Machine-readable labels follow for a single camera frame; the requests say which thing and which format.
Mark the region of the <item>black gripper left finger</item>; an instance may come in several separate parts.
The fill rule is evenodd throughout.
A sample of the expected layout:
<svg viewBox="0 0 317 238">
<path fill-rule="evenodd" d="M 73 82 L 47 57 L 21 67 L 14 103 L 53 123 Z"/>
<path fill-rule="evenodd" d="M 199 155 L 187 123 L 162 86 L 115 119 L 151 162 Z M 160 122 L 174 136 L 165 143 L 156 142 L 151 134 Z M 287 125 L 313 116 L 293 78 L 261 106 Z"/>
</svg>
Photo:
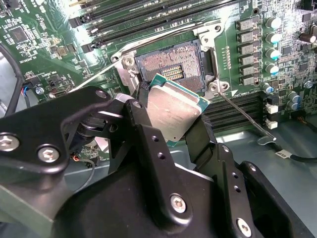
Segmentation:
<svg viewBox="0 0 317 238">
<path fill-rule="evenodd" d="M 154 223 L 169 234 L 183 232 L 193 208 L 160 130 L 144 104 L 113 100 L 89 86 L 0 121 L 0 218 L 10 217 L 46 238 L 70 192 L 64 172 L 79 126 L 99 114 L 103 124 L 92 136 L 114 142 L 123 165 L 134 163 Z"/>
</svg>

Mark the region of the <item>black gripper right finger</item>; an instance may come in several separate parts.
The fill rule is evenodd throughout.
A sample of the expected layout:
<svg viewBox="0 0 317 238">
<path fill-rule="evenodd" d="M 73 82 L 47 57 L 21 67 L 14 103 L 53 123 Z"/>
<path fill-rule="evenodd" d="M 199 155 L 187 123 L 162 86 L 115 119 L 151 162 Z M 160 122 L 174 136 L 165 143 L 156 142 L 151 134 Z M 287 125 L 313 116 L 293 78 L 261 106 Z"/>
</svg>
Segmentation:
<svg viewBox="0 0 317 238">
<path fill-rule="evenodd" d="M 213 179 L 212 219 L 221 237 L 296 237 L 296 214 L 257 166 L 236 163 L 201 117 L 185 139 L 196 171 Z"/>
</svg>

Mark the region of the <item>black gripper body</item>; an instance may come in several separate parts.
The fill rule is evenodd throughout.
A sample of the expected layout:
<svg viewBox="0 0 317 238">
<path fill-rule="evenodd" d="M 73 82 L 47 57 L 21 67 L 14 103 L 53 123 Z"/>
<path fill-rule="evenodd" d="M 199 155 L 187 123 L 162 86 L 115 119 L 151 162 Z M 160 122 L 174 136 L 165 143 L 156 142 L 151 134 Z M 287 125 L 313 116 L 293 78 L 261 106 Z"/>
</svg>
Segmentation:
<svg viewBox="0 0 317 238">
<path fill-rule="evenodd" d="M 153 221 L 139 170 L 132 163 L 71 196 L 58 212 L 54 238 L 230 238 L 213 181 L 177 165 L 189 189 L 193 219 L 179 234 L 169 234 Z"/>
</svg>

